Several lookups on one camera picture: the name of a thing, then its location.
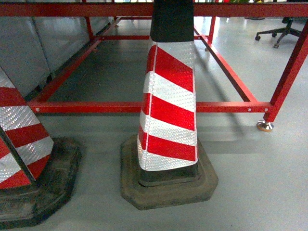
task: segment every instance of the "office chair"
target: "office chair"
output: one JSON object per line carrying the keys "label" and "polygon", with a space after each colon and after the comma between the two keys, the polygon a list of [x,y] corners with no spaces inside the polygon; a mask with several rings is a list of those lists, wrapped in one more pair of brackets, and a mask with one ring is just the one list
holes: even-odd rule
{"label": "office chair", "polygon": [[[287,2],[299,2],[299,1],[308,1],[308,0],[287,0]],[[274,38],[277,36],[278,33],[282,33],[274,45],[274,48],[278,48],[279,43],[284,36],[288,34],[291,34],[297,37],[300,36],[301,31],[291,28],[292,22],[293,22],[293,18],[285,17],[283,18],[282,23],[287,24],[286,27],[274,29],[274,30],[266,30],[266,31],[257,32],[255,40],[259,41],[261,38],[260,35],[262,34],[271,34],[271,36]]]}

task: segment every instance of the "rubber cone base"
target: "rubber cone base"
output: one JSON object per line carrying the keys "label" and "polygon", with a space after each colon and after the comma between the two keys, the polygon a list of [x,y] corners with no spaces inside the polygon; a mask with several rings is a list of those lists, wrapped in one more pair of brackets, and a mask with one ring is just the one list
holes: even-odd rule
{"label": "rubber cone base", "polygon": [[218,178],[198,141],[200,178],[195,181],[144,187],[138,183],[137,136],[132,136],[121,146],[121,195],[139,210],[207,201],[211,198]]}
{"label": "rubber cone base", "polygon": [[0,191],[0,229],[35,226],[68,202],[80,159],[76,143],[54,139],[50,159],[36,185]]}

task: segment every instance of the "red stripe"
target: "red stripe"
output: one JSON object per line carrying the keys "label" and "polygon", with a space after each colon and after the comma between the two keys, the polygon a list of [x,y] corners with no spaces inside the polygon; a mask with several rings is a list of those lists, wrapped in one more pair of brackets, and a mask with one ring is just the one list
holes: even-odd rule
{"label": "red stripe", "polygon": [[151,49],[149,50],[148,54],[148,63],[146,67],[146,73],[149,71],[153,71],[154,68],[154,61],[155,61],[155,51],[156,51],[156,45],[152,46]]}
{"label": "red stripe", "polygon": [[47,155],[44,158],[41,158],[40,160],[28,165],[28,169],[32,173],[34,179],[39,178],[40,174],[42,173],[44,167],[47,164],[47,161],[49,160],[50,155]]}
{"label": "red stripe", "polygon": [[29,185],[30,181],[23,171],[19,171],[4,182],[0,183],[0,189],[8,189],[14,187],[20,187],[24,185]]}
{"label": "red stripe", "polygon": [[146,148],[146,139],[147,139],[148,133],[145,133],[141,126],[139,126],[138,136],[139,136],[139,141],[141,143],[142,149],[145,150],[145,148]]}
{"label": "red stripe", "polygon": [[16,148],[44,139],[49,136],[43,125],[35,124],[5,132]]}
{"label": "red stripe", "polygon": [[151,117],[194,131],[194,113],[152,96]]}
{"label": "red stripe", "polygon": [[195,146],[167,141],[149,135],[148,152],[176,159],[196,160]]}
{"label": "red stripe", "polygon": [[16,88],[0,88],[0,107],[27,105]]}
{"label": "red stripe", "polygon": [[4,141],[0,138],[0,159],[10,153],[10,150],[4,143]]}
{"label": "red stripe", "polygon": [[143,101],[142,101],[141,109],[142,109],[143,113],[145,113],[146,115],[149,114],[150,99],[151,99],[150,93],[144,93],[143,94]]}
{"label": "red stripe", "polygon": [[164,50],[158,48],[155,73],[193,92],[193,70]]}

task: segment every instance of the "white reflective band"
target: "white reflective band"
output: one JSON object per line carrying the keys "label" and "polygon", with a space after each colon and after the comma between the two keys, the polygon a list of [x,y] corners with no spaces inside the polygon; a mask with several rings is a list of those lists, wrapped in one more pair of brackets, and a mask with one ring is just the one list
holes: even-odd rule
{"label": "white reflective band", "polygon": [[150,71],[145,77],[143,93],[152,95],[168,103],[195,112],[195,93],[172,83],[164,77]]}
{"label": "white reflective band", "polygon": [[29,106],[0,107],[0,118],[4,131],[39,124]]}
{"label": "white reflective band", "polygon": [[186,66],[194,66],[194,42],[158,42],[158,47],[184,63]]}
{"label": "white reflective band", "polygon": [[179,167],[187,167],[197,163],[198,161],[198,160],[197,161],[182,160],[182,159],[164,157],[161,155],[149,153],[142,149],[139,137],[137,139],[137,143],[138,143],[139,164],[140,167],[146,171],[163,171]]}
{"label": "white reflective band", "polygon": [[3,69],[0,67],[0,88],[15,88],[14,84],[10,81]]}
{"label": "white reflective band", "polygon": [[25,146],[16,148],[18,154],[26,165],[30,165],[46,156],[48,156],[53,147],[53,141],[48,136],[39,141],[27,144]]}
{"label": "white reflective band", "polygon": [[8,153],[6,156],[0,159],[0,183],[12,177],[20,170],[21,168],[15,161],[13,155]]}
{"label": "white reflective band", "polygon": [[141,122],[141,127],[144,132],[151,136],[162,138],[167,141],[173,141],[190,146],[197,145],[197,131],[191,131],[181,128],[158,119],[151,118],[143,112],[140,114],[140,120],[148,120],[151,124],[150,131],[143,127],[144,123]]}

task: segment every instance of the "silver adjustable foot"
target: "silver adjustable foot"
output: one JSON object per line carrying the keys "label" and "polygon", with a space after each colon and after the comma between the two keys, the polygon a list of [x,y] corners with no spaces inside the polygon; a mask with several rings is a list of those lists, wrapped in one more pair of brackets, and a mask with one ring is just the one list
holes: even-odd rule
{"label": "silver adjustable foot", "polygon": [[271,122],[266,122],[265,120],[259,120],[257,123],[257,128],[261,131],[270,132],[274,128],[274,124]]}

